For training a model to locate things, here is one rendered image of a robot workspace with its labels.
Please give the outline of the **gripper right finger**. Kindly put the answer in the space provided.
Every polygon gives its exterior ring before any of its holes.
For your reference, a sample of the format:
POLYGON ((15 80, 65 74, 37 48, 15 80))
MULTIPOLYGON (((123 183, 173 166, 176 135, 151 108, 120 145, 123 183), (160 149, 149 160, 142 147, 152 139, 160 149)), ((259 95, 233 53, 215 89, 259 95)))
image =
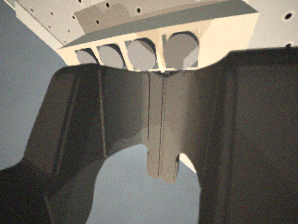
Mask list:
POLYGON ((180 154, 201 188, 198 224, 298 224, 298 46, 167 74, 163 181, 180 154))

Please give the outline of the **grey perforated base plate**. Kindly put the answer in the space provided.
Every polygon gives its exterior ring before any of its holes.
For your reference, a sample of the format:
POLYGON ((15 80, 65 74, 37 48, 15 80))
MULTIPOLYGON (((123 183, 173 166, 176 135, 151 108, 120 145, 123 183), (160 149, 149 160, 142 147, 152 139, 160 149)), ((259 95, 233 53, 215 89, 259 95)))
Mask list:
MULTIPOLYGON (((229 0, 14 0, 62 46, 93 31, 229 0)), ((298 0, 242 0, 257 10, 246 49, 298 46, 298 0)))

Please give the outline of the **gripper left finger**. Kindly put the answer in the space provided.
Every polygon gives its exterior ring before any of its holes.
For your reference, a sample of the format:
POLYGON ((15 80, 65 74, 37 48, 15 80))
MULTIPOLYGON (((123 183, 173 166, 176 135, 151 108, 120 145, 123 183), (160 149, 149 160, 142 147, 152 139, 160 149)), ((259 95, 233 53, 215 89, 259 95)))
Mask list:
POLYGON ((97 63, 57 70, 23 158, 0 170, 0 224, 86 224, 104 161, 134 145, 160 178, 166 78, 97 63))

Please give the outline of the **cream button panel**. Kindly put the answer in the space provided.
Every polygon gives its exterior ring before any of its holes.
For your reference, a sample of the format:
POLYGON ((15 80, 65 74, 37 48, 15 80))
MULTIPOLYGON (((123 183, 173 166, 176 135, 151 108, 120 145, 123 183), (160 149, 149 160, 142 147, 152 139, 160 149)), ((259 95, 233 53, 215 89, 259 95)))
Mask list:
POLYGON ((259 13, 242 0, 218 2, 89 32, 56 51, 67 65, 194 70, 246 49, 259 13))

